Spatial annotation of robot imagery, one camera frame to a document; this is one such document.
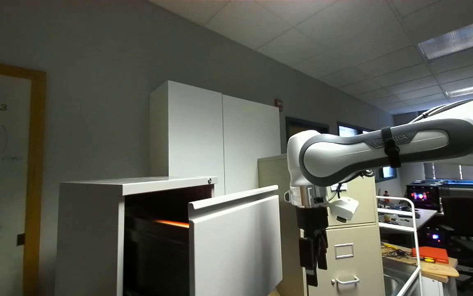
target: chair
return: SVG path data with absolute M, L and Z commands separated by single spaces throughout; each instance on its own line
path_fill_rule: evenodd
M 449 253 L 457 257 L 460 265 L 473 266 L 473 197 L 446 197 L 442 199 L 446 225 L 449 232 Z M 473 283 L 473 271 L 460 270 L 462 275 L 470 275 L 460 281 L 459 288 L 467 288 Z

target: white robotic arm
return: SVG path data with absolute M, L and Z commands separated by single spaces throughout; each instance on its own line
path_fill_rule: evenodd
M 414 161 L 473 164 L 473 100 L 442 105 L 406 125 L 357 137 L 309 130 L 290 138 L 290 201 L 298 207 L 299 227 L 304 229 L 301 265 L 308 268 L 309 285 L 318 285 L 313 276 L 316 261 L 326 268 L 321 258 L 322 248 L 327 248 L 326 187 L 367 169 Z

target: orange light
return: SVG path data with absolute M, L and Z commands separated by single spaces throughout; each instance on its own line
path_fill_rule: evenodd
M 181 229 L 189 229 L 189 224 L 180 222 L 180 220 L 157 220 L 157 224 L 171 225 L 171 227 L 181 227 Z

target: ceiling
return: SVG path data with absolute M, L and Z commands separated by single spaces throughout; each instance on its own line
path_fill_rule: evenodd
M 473 23 L 473 0 L 150 2 L 390 113 L 473 86 L 473 48 L 432 61 L 418 48 Z

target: gray wall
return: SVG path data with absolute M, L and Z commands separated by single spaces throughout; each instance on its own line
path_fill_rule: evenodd
M 53 294 L 58 187 L 145 174 L 148 94 L 165 82 L 273 104 L 285 115 L 367 128 L 391 117 L 143 0 L 0 0 L 0 63 L 48 74 L 42 291 Z

